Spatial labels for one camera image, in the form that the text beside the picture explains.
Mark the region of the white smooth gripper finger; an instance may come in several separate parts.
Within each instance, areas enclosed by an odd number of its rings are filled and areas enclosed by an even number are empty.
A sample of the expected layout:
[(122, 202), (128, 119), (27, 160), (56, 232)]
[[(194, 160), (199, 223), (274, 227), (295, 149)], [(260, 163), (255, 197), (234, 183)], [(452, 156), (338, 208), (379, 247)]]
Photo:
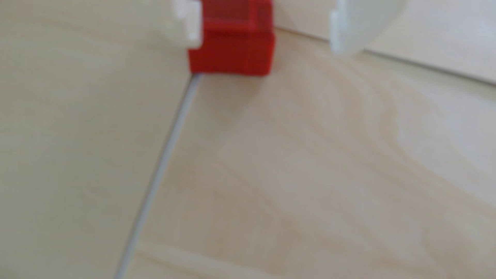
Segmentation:
[(398, 17), (407, 1), (336, 1), (330, 10), (330, 48), (334, 55), (362, 51)]

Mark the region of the white serrated gripper finger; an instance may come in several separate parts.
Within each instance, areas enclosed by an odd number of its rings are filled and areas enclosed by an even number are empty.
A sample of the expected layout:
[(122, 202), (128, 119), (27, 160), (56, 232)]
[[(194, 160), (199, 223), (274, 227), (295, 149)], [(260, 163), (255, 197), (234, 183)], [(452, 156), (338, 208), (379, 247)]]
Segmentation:
[(202, 46), (201, 1), (148, 1), (153, 28), (175, 45), (187, 49)]

